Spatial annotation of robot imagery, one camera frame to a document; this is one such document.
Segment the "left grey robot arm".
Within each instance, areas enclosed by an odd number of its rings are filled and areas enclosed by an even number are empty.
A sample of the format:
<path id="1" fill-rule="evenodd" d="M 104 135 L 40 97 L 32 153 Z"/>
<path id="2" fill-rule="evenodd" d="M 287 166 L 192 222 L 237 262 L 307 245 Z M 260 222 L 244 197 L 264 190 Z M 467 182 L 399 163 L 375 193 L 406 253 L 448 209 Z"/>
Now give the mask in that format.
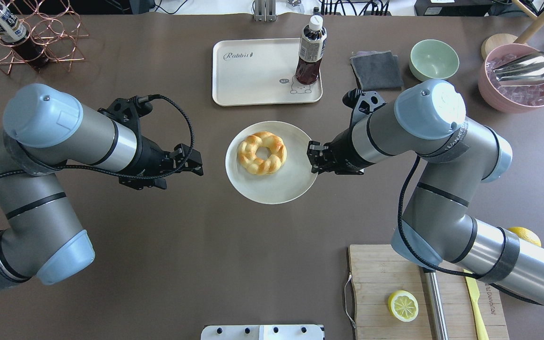
<path id="1" fill-rule="evenodd" d="M 136 190 L 166 188 L 165 177 L 202 176 L 194 144 L 162 150 L 142 135 L 140 119 L 159 94 L 118 98 L 93 110 L 70 94 L 30 84 L 9 101 L 0 129 L 0 207 L 9 222 L 0 230 L 0 291 L 36 276 L 45 285 L 67 279 L 95 252 L 56 172 L 75 168 L 119 178 Z"/>

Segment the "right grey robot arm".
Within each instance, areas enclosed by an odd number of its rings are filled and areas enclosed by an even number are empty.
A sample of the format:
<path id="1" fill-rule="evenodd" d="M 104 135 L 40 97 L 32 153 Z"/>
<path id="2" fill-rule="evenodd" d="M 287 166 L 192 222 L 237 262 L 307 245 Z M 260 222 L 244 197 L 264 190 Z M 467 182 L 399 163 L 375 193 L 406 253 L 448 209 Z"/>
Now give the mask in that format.
<path id="1" fill-rule="evenodd" d="M 384 103 L 372 92 L 343 97 L 348 129 L 332 142 L 309 142 L 313 173 L 361 175 L 365 167 L 414 151 L 426 167 L 405 209 L 393 247 L 430 269 L 443 261 L 466 275 L 544 305 L 544 249 L 467 213 L 478 185 L 498 179 L 512 160 L 510 144 L 466 116 L 455 87 L 426 80 Z"/>

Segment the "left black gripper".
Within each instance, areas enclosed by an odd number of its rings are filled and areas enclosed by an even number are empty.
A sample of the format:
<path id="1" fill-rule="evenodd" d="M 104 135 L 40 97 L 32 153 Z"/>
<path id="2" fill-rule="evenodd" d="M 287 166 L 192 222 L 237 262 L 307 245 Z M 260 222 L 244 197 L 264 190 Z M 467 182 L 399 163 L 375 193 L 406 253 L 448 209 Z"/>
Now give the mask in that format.
<path id="1" fill-rule="evenodd" d="M 139 151 L 140 155 L 119 173 L 139 177 L 158 176 L 171 172 L 179 164 L 184 163 L 178 173 L 192 172 L 197 176 L 204 175 L 201 153 L 188 145 L 177 144 L 172 152 L 168 152 L 162 150 L 148 138 L 143 138 L 142 148 Z M 163 178 L 140 180 L 120 177 L 119 183 L 136 190 L 141 190 L 144 187 L 157 187 L 163 190 L 167 188 L 166 180 Z"/>

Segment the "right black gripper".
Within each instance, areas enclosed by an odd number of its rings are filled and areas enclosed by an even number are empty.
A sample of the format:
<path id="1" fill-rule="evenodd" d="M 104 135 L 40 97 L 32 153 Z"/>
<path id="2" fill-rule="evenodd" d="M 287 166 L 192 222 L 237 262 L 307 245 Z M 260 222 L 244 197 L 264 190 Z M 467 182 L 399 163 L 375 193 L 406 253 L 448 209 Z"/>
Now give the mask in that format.
<path id="1" fill-rule="evenodd" d="M 317 141 L 308 142 L 308 156 L 311 173 L 334 172 L 337 175 L 362 176 L 365 160 L 358 155 L 352 141 L 352 130 L 346 129 L 333 141 L 323 146 Z"/>

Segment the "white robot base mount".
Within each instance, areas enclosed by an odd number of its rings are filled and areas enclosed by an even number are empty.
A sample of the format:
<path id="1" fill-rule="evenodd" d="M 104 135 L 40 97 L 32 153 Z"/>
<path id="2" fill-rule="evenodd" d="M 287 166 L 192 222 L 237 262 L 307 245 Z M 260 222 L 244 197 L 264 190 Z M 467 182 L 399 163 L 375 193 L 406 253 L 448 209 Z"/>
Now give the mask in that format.
<path id="1" fill-rule="evenodd" d="M 201 340 L 324 340 L 323 325 L 313 323 L 209 325 Z"/>

